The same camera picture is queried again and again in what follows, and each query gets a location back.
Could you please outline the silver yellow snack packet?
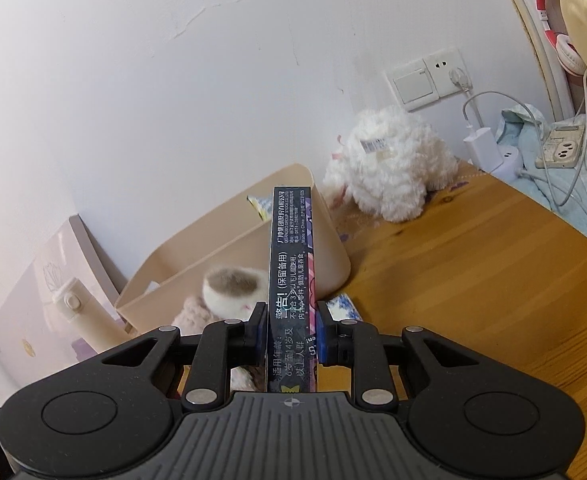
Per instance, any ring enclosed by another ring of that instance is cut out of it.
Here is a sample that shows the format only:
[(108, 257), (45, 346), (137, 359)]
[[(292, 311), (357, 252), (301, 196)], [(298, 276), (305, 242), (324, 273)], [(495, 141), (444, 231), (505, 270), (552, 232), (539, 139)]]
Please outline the silver yellow snack packet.
[(271, 197), (248, 195), (247, 200), (262, 221), (269, 221), (272, 218), (273, 200)]

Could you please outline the lilac headboard panel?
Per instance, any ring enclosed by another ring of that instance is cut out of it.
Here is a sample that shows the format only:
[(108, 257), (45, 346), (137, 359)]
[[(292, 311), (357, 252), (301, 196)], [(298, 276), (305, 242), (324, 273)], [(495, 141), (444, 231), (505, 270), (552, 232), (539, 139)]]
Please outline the lilac headboard panel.
[(22, 388), (96, 353), (57, 312), (54, 293), (77, 278), (126, 330), (119, 294), (78, 216), (45, 244), (0, 309), (0, 361)]

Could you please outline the white fluffy plush toy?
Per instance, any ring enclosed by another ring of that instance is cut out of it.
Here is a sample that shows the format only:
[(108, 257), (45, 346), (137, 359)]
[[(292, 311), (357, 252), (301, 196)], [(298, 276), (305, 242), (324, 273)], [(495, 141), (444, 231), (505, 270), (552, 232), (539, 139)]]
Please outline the white fluffy plush toy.
[(319, 186), (330, 208), (354, 198), (388, 222), (421, 215), (426, 194), (454, 179), (458, 159), (429, 122), (392, 105), (363, 110)]

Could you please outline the white charger plug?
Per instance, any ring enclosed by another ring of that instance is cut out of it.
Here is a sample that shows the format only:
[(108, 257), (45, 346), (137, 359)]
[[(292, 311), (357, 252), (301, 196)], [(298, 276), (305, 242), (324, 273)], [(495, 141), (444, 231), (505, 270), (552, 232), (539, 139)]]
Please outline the white charger plug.
[(491, 174), (503, 165), (503, 154), (490, 127), (473, 130), (463, 142), (473, 166)]

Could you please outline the white power strip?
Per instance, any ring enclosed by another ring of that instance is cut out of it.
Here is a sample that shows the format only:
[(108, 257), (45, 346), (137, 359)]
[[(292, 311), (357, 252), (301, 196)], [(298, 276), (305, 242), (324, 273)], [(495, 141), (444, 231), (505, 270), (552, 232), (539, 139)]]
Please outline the white power strip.
[(536, 157), (536, 168), (575, 168), (581, 156), (584, 135), (582, 125), (552, 128), (543, 142), (542, 155)]

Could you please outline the light blue blanket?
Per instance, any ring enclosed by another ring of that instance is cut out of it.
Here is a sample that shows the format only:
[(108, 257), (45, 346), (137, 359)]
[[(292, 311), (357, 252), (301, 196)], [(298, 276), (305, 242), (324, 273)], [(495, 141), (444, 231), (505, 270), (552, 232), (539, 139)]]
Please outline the light blue blanket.
[[(587, 116), (581, 114), (576, 118), (563, 120), (561, 124), (584, 126), (587, 125)], [(525, 110), (516, 105), (502, 110), (497, 142), (503, 146), (518, 148), (523, 159), (522, 173), (518, 174), (511, 186), (558, 214), (587, 237), (587, 149), (578, 177), (572, 169), (536, 168), (535, 160), (540, 154), (540, 133), (548, 132), (551, 127), (536, 108)]]

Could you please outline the blue white tissue pack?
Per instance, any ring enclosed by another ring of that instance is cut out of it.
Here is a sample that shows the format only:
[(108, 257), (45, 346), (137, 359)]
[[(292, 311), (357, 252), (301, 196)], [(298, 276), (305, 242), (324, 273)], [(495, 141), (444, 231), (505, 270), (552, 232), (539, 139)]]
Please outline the blue white tissue pack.
[(347, 294), (340, 294), (331, 298), (326, 302), (326, 306), (331, 317), (337, 322), (344, 320), (362, 321), (362, 316)]

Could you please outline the pink knitted cloth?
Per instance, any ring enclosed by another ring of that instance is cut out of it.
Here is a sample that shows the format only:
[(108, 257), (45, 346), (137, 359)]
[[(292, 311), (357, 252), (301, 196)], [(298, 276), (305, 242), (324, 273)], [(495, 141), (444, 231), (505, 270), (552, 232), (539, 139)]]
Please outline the pink knitted cloth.
[(172, 325), (180, 330), (182, 336), (192, 336), (200, 335), (208, 325), (218, 321), (220, 318), (209, 310), (202, 297), (189, 296)]

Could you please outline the dark printed card box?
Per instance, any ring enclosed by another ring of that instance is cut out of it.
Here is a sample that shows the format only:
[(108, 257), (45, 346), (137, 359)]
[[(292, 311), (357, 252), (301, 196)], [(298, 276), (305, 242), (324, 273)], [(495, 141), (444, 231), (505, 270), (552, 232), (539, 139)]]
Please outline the dark printed card box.
[(316, 310), (311, 189), (273, 192), (269, 272), (268, 390), (316, 390)]

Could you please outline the white thermos bottle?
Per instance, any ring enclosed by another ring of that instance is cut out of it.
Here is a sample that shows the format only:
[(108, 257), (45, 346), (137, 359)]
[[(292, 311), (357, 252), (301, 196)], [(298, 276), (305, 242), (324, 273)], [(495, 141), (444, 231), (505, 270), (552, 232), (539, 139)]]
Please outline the white thermos bottle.
[(77, 278), (72, 278), (54, 293), (53, 304), (96, 353), (105, 352), (130, 339), (123, 326)]

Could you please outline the beige plastic storage bin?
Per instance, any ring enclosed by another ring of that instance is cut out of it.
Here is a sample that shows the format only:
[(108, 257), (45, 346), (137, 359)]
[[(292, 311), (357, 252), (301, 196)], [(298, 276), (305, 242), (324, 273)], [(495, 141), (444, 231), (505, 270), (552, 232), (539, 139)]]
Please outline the beige plastic storage bin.
[(312, 191), (316, 297), (336, 292), (351, 273), (351, 261), (311, 170), (284, 167), (212, 209), (161, 244), (124, 287), (116, 310), (140, 333), (168, 325), (186, 298), (202, 291), (205, 274), (217, 266), (269, 269), (271, 223), (260, 219), (250, 196), (271, 198), (277, 186)]

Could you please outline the white brown plush cat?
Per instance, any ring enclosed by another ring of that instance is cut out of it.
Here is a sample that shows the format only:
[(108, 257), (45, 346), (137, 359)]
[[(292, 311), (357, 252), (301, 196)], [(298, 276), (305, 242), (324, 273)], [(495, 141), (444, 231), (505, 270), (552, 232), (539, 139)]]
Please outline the white brown plush cat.
[(202, 284), (202, 298), (218, 318), (248, 321), (258, 302), (269, 297), (266, 271), (242, 266), (220, 266), (210, 270)]

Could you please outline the white wall switch socket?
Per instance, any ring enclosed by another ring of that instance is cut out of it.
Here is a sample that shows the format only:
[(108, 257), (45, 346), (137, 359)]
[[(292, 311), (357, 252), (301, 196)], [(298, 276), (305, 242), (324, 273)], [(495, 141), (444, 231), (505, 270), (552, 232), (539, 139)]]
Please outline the white wall switch socket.
[(388, 70), (386, 77), (395, 97), (408, 112), (456, 93), (468, 94), (472, 88), (465, 62), (457, 47), (445, 48), (406, 62)]

